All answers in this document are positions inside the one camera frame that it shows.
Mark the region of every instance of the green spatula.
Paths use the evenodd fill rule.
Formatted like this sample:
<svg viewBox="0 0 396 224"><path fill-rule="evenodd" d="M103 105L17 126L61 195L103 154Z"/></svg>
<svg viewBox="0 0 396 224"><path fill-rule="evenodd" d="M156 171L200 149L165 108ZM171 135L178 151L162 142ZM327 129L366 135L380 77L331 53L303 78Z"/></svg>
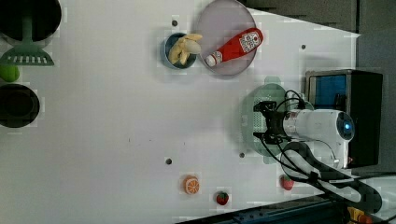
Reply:
<svg viewBox="0 0 396 224"><path fill-rule="evenodd" d="M33 42L30 16L23 18L22 29L22 42L4 54L0 58L0 64L53 66L50 55Z"/></svg>

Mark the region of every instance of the black box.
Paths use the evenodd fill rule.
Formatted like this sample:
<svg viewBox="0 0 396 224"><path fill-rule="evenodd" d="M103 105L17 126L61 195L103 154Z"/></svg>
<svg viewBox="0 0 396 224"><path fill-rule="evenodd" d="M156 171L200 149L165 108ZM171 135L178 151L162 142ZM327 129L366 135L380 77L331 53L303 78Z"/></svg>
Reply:
<svg viewBox="0 0 396 224"><path fill-rule="evenodd" d="M347 112L355 122L355 137L345 168L378 164L383 76L358 70L306 73L305 94L315 109Z"/></svg>

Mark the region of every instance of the green lime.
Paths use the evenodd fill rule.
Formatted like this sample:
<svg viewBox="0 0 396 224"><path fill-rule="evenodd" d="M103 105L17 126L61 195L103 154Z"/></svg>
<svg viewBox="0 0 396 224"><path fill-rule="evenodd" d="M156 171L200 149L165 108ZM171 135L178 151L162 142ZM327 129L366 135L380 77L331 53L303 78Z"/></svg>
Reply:
<svg viewBox="0 0 396 224"><path fill-rule="evenodd" d="M20 70L15 65L0 64L0 78L6 82L14 82L20 77Z"/></svg>

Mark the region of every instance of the ketchup bottle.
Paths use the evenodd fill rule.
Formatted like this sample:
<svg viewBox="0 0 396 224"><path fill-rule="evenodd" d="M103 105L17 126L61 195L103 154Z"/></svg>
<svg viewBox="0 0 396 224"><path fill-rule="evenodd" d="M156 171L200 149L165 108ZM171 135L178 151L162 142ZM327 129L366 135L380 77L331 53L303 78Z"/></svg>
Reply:
<svg viewBox="0 0 396 224"><path fill-rule="evenodd" d="M242 57L256 49L264 40L262 32L257 28L249 28L234 36L225 45L207 56L205 61L209 66L215 66L232 59Z"/></svg>

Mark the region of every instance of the banana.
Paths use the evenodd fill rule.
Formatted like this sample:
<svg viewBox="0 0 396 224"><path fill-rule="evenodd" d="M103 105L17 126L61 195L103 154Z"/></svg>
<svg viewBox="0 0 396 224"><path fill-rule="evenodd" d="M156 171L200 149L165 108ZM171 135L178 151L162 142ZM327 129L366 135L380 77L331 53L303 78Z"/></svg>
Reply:
<svg viewBox="0 0 396 224"><path fill-rule="evenodd" d="M201 47L195 41L198 41L201 38L202 36L198 34L184 35L183 37L179 38L169 51L169 62L171 62L171 64L175 64L180 61L181 64L186 64L190 53L200 53Z"/></svg>

